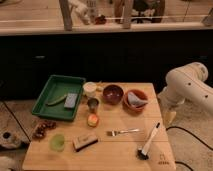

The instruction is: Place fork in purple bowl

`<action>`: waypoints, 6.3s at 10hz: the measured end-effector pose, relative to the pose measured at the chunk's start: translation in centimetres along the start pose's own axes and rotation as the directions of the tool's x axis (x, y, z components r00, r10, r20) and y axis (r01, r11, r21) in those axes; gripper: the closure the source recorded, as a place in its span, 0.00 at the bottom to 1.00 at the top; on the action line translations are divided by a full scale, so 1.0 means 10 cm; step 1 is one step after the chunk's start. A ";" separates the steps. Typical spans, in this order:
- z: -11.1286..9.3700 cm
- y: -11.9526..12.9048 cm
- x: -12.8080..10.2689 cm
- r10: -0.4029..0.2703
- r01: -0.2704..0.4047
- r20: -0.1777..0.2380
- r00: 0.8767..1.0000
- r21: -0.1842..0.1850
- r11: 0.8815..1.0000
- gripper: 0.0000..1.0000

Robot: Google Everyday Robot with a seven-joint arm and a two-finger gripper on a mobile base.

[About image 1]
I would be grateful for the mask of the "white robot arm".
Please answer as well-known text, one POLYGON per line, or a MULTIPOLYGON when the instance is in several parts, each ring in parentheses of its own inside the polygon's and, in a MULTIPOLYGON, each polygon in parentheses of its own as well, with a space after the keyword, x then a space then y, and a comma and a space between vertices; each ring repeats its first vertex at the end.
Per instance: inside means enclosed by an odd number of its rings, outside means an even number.
POLYGON ((207 78, 208 69, 200 62, 174 68, 166 74, 166 86, 157 95, 165 126, 172 123, 176 116, 175 108, 186 99, 213 114, 213 87, 205 84, 207 78))

